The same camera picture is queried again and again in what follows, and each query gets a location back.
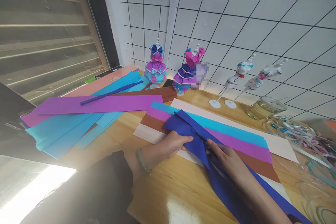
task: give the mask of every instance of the bracelet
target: bracelet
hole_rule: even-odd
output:
[[[136,158],[138,159],[138,162],[142,169],[147,173],[148,175],[152,173],[152,170],[149,169],[149,167],[144,163],[144,160],[142,159],[142,154],[141,154],[141,148],[136,150]]]

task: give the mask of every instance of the table surface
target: table surface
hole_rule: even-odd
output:
[[[217,96],[202,90],[189,90],[177,99],[228,118],[237,123],[266,132],[265,120],[254,120],[246,114],[249,106],[236,103],[231,109],[224,105],[215,109],[209,105]],[[72,148],[60,161],[77,170],[88,167],[112,152],[136,150],[147,141],[133,135],[145,111],[125,112],[103,134],[85,149]],[[300,164],[272,154],[273,167],[292,204],[315,223],[318,209],[336,212],[336,190],[321,183],[306,169],[307,159],[298,155]],[[142,224],[155,223],[237,223],[231,212],[212,190],[202,167],[178,155],[163,161],[150,176],[144,176],[133,186],[134,199],[128,212]]]

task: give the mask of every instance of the sleeve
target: sleeve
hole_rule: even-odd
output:
[[[123,151],[112,153],[79,171],[43,199],[21,222],[82,224],[129,223],[127,207],[133,196],[133,175]]]

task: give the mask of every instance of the wall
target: wall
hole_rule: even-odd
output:
[[[243,94],[238,101],[254,103],[269,95],[288,106],[297,120],[336,119],[336,0],[177,0],[171,47],[165,48],[168,78],[184,61],[187,48],[197,43],[206,49],[209,63],[206,91],[218,95],[237,64],[254,52],[253,70],[237,89],[224,96],[234,98],[247,80],[267,64],[288,58],[283,74],[262,87]],[[120,41],[126,57],[144,69],[149,47],[160,37],[165,45],[170,0],[119,0]]]

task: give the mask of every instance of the blue bow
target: blue bow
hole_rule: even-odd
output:
[[[163,49],[163,47],[160,47],[160,48],[158,49],[158,48],[156,47],[156,44],[152,45],[152,46],[150,47],[150,49],[151,49],[153,55],[155,55],[156,52],[159,52],[159,53],[161,54],[161,56],[162,56],[162,54],[164,53],[164,49]]]
[[[159,74],[162,74],[162,69],[159,68],[158,70],[152,68],[152,74],[156,74],[156,73],[159,73]]]

